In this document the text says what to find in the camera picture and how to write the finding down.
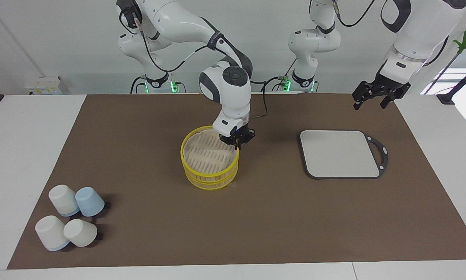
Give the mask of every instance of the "white cutting board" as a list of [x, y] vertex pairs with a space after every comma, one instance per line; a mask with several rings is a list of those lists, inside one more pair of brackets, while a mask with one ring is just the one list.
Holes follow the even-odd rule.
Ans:
[[[382, 163], [377, 164], [371, 143], [382, 152]], [[314, 179], [376, 179], [387, 167], [387, 149], [360, 131], [302, 131], [300, 144]]]

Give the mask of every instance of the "white table surface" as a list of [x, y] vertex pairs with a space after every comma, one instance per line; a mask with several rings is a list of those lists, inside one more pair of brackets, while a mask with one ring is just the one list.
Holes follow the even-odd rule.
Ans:
[[[0, 279], [466, 280], [466, 260], [4, 271], [84, 99], [7, 96], [0, 104]], [[466, 121], [434, 96], [408, 95], [397, 106], [466, 224]]]

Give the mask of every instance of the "round basket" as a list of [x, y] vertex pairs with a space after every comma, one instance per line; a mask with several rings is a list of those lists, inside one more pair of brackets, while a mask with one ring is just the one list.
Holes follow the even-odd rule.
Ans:
[[[193, 164], [188, 164], [187, 160], [191, 161], [191, 152], [189, 151], [191, 148], [187, 145], [188, 140], [190, 140], [192, 137], [194, 137], [193, 139], [196, 140], [196, 137], [198, 137], [200, 133], [210, 133], [210, 135], [208, 136], [209, 141], [207, 143], [203, 143], [202, 145], [208, 145], [211, 147], [219, 148], [217, 150], [209, 150], [201, 149], [200, 147], [197, 147], [195, 145], [193, 147], [194, 150], [192, 152], [199, 158], [199, 162], [198, 164], [196, 164], [195, 162], [193, 162]], [[230, 147], [225, 143], [219, 142], [219, 134], [213, 130], [212, 126], [202, 126], [201, 128], [195, 129], [194, 131], [190, 132], [183, 140], [180, 152], [181, 163], [183, 164], [183, 168], [185, 169], [186, 177], [192, 183], [193, 186], [196, 186], [197, 188], [202, 190], [218, 190], [224, 188], [225, 186], [228, 186], [228, 184], [231, 183], [234, 177], [236, 176], [236, 172], [238, 172], [238, 159], [240, 156], [240, 151], [233, 151], [231, 149], [234, 149], [234, 147]], [[221, 157], [221, 153], [224, 152], [229, 156]], [[198, 172], [197, 170], [193, 169], [190, 165], [194, 166], [195, 169], [200, 170], [202, 172]]]

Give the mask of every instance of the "brown table mat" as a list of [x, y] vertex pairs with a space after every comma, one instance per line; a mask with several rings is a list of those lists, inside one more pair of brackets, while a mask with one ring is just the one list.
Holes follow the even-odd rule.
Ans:
[[[187, 181], [179, 149], [219, 105], [198, 95], [87, 96], [8, 268], [466, 259], [466, 226], [394, 104], [382, 110], [375, 99], [356, 112], [349, 94], [267, 101], [270, 115], [250, 122], [257, 136], [240, 153], [236, 186], [203, 191]], [[253, 96], [252, 114], [262, 110]], [[317, 129], [375, 137], [387, 171], [310, 179], [297, 137]], [[92, 186], [112, 203], [94, 247], [42, 247], [34, 225], [59, 216], [48, 199], [57, 184]]]

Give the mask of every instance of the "white cup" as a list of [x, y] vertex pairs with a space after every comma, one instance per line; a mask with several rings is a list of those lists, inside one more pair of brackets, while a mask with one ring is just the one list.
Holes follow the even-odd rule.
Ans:
[[64, 235], [77, 247], [85, 247], [91, 244], [98, 234], [98, 229], [92, 223], [75, 219], [64, 227]]
[[36, 223], [35, 230], [43, 243], [43, 246], [49, 251], [61, 250], [69, 243], [64, 236], [64, 223], [55, 216], [46, 216]]
[[52, 188], [48, 193], [48, 197], [58, 213], [64, 217], [70, 217], [79, 212], [76, 193], [66, 185], [58, 185]]

